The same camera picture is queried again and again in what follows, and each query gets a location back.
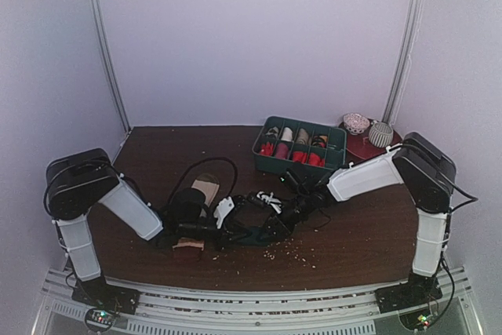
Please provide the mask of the dark green christmas sock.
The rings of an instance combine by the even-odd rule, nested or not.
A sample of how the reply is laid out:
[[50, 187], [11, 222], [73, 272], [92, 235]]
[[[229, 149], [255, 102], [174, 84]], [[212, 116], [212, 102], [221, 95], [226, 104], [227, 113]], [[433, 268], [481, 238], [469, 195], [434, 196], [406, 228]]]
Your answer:
[[236, 244], [239, 246], [267, 247], [271, 244], [271, 240], [262, 227], [252, 226], [247, 229], [247, 233], [243, 238], [236, 241]]

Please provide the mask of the beige striped sock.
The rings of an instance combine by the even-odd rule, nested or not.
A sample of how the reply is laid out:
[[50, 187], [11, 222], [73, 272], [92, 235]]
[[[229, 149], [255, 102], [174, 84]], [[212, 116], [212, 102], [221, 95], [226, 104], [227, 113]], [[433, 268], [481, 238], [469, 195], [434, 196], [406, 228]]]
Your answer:
[[[215, 176], [203, 173], [194, 180], [191, 187], [202, 192], [205, 195], [204, 204], [210, 206], [219, 191], [220, 185]], [[184, 264], [195, 263], [200, 260], [204, 246], [204, 240], [181, 237], [177, 244], [173, 246], [173, 259]]]

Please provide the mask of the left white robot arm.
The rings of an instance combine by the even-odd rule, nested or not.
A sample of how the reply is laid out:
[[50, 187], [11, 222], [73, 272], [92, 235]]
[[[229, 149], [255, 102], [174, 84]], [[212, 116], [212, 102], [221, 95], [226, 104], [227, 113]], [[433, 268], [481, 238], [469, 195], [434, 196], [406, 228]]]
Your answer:
[[105, 284], [88, 224], [97, 205], [110, 210], [155, 248], [168, 249], [181, 239], [213, 241], [221, 247], [241, 241], [251, 231], [231, 220], [238, 200], [226, 195], [213, 201], [220, 189], [215, 176], [203, 173], [189, 188], [175, 188], [159, 210], [120, 173], [107, 153], [96, 148], [51, 162], [46, 169], [45, 211], [55, 224], [82, 293], [97, 307], [108, 305], [112, 288]]

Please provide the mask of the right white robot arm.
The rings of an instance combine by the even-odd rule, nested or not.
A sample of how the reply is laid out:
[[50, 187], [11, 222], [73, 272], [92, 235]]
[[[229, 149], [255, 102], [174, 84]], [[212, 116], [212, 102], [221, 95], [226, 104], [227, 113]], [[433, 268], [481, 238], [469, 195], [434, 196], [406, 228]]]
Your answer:
[[282, 241], [317, 209], [399, 186], [409, 195], [418, 216], [412, 262], [416, 276], [402, 287], [402, 298], [416, 305], [432, 291], [429, 278], [435, 275], [447, 247], [451, 217], [461, 207], [452, 205], [453, 194], [463, 195], [465, 205], [478, 200], [456, 184], [456, 175], [454, 161], [418, 132], [406, 134], [376, 157], [324, 174], [312, 173], [295, 162], [280, 176], [293, 198], [273, 210], [257, 236], [260, 241]]

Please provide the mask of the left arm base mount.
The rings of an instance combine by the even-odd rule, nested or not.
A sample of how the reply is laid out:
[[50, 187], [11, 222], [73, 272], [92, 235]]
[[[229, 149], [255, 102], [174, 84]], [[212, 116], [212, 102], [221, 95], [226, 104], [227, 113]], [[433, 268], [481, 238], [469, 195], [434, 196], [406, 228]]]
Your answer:
[[103, 293], [90, 296], [82, 288], [74, 288], [71, 299], [108, 312], [134, 315], [140, 299], [136, 289], [107, 286]]

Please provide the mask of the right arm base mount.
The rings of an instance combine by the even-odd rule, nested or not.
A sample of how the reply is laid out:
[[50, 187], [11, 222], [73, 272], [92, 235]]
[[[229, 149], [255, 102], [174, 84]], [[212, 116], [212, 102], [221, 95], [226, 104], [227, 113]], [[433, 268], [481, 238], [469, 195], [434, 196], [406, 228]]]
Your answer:
[[438, 300], [442, 298], [442, 291], [438, 283], [426, 286], [407, 282], [379, 288], [375, 291], [375, 298], [380, 313], [383, 314], [414, 308], [427, 304], [432, 299]]

